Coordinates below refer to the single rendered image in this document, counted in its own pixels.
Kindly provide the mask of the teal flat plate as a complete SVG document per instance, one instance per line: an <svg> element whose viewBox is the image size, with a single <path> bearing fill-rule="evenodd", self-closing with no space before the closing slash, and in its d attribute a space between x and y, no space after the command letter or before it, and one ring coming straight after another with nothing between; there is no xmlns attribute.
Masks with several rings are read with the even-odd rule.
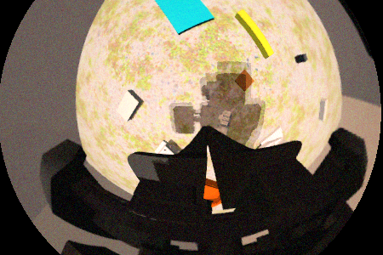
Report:
<svg viewBox="0 0 383 255"><path fill-rule="evenodd" d="M168 16L175 32L181 34L210 20L214 17L204 3L199 0L154 0Z"/></svg>

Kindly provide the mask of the yellow rectangular bar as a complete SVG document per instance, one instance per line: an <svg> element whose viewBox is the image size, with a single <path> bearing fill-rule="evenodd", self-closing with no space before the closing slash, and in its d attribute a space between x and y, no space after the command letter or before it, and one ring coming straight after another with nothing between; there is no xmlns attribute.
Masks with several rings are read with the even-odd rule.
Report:
<svg viewBox="0 0 383 255"><path fill-rule="evenodd" d="M259 27L252 20L252 17L249 16L249 13L245 12L245 9L236 13L236 19L245 30L249 33L249 35L253 38L256 46L259 47L260 52L263 54L263 57L270 57L273 55L273 49L269 44L269 41L266 40L266 37L263 36L263 32L259 29Z"/></svg>

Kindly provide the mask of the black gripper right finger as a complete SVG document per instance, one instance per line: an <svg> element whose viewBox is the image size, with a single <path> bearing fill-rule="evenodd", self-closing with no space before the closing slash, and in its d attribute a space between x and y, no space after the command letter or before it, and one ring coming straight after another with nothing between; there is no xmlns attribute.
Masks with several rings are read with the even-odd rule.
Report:
<svg viewBox="0 0 383 255"><path fill-rule="evenodd" d="M267 146L262 149L250 149L242 143L216 131L212 126L209 130L208 148L213 163L216 183L223 211L235 208L233 202L239 194L249 185L256 170L285 162L288 159L297 159L301 151L302 142L292 141Z"/></svg>

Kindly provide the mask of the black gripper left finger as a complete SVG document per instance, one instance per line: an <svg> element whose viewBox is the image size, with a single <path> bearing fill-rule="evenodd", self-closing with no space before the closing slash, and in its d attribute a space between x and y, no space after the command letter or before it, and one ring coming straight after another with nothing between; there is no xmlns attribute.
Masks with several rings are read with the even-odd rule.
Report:
<svg viewBox="0 0 383 255"><path fill-rule="evenodd" d="M177 155L134 152L127 162L137 179L168 184L188 184L196 187L196 203L203 204L206 163L208 163L209 130L202 126L195 138Z"/></svg>

